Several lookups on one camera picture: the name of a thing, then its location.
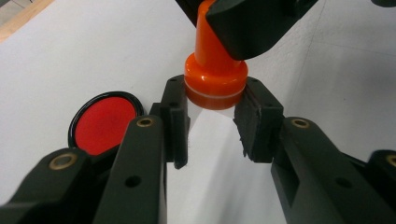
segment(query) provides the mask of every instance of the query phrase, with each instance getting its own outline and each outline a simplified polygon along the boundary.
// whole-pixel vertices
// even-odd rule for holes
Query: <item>red circle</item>
[[[121,97],[108,97],[88,107],[78,120],[76,144],[99,155],[120,144],[129,122],[136,117],[134,105]]]

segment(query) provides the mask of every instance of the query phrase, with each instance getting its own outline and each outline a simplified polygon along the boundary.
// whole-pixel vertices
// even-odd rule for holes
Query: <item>orange cylinder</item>
[[[230,57],[207,23],[205,14],[214,2],[205,0],[199,6],[195,52],[186,60],[184,79],[193,103],[207,109],[226,109],[239,102],[248,67]]]

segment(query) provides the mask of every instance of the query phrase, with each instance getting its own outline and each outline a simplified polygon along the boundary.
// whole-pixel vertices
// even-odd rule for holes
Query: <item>black rim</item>
[[[79,119],[81,119],[82,115],[87,111],[87,109],[96,104],[97,102],[104,100],[110,97],[120,97],[126,99],[134,106],[135,116],[142,116],[144,115],[145,111],[140,103],[140,101],[131,93],[125,91],[109,91],[102,93],[93,97],[89,102],[87,102],[73,117],[72,122],[70,123],[69,132],[67,134],[67,143],[69,147],[78,147],[76,143],[76,127],[78,125]]]

